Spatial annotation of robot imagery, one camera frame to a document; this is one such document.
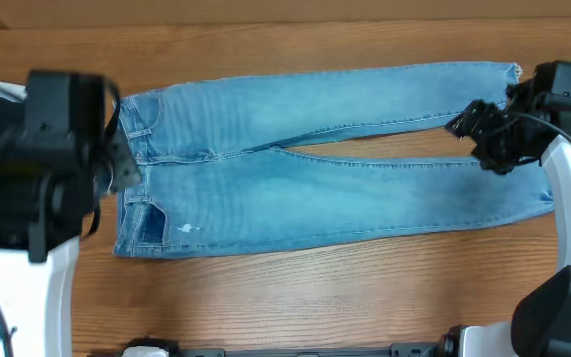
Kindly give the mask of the light blue denim jeans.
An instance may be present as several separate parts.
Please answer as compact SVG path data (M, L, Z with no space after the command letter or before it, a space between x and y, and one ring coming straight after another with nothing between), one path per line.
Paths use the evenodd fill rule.
M241 76L125 97L142 182L118 197L116 254L178 259L490 228L551 212L541 167L500 176L468 157L361 159L303 147L445 125L506 104L514 63Z

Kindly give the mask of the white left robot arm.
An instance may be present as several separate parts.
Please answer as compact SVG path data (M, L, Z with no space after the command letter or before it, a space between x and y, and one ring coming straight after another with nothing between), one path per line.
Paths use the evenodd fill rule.
M82 220L139 183L124 133L9 130L0 139L0 356L69 356Z

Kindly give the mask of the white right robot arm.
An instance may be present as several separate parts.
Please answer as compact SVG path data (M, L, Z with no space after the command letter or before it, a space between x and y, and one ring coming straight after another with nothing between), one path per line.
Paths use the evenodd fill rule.
M554 195L558 268L516 306L509 322L455 326L431 356L571 356L571 98L543 94L501 110L472 102L446 125L470 137L480 163L500 173L523 156L538 160Z

